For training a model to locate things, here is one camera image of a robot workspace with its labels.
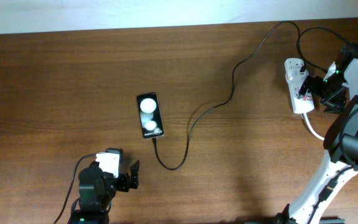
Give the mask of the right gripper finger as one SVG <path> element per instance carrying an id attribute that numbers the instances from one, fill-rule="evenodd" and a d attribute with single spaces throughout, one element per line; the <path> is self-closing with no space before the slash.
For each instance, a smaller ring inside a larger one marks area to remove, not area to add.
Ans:
<path id="1" fill-rule="evenodd" d="M 315 79 L 311 76 L 307 76 L 304 82 L 301 84 L 299 88 L 297 98 L 300 99 L 304 97 L 310 90 L 313 90 L 315 87 Z"/>
<path id="2" fill-rule="evenodd" d="M 341 114 L 344 109 L 344 100 L 322 101 L 321 104 L 326 107 L 324 113 Z"/>

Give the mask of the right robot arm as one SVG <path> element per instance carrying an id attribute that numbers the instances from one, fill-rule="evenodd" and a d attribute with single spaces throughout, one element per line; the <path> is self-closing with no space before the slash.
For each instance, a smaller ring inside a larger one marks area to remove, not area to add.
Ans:
<path id="1" fill-rule="evenodd" d="M 323 137 L 324 156 L 302 194 L 276 214 L 274 223 L 324 223 L 324 211 L 344 185 L 358 174 L 358 44 L 345 45 L 325 77 L 312 77 L 306 61 L 285 61 L 293 111 L 306 116 L 313 96 L 337 115 Z"/>

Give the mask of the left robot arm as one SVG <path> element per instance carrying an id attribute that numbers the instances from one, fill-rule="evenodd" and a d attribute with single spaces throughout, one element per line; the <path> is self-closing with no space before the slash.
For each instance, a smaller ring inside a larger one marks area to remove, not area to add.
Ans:
<path id="1" fill-rule="evenodd" d="M 129 173 L 120 173 L 122 149 L 108 148 L 94 157 L 94 162 L 78 175 L 80 197 L 71 206 L 68 223 L 109 223 L 116 193 L 139 187 L 139 160 L 130 166 Z"/>

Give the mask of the black smartphone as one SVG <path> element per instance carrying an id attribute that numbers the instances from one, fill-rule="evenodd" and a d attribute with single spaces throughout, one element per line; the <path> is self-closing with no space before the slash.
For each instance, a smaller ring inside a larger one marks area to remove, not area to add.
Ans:
<path id="1" fill-rule="evenodd" d="M 136 97 L 140 118 L 142 137 L 158 138 L 164 135 L 162 117 L 155 92 L 145 93 Z"/>

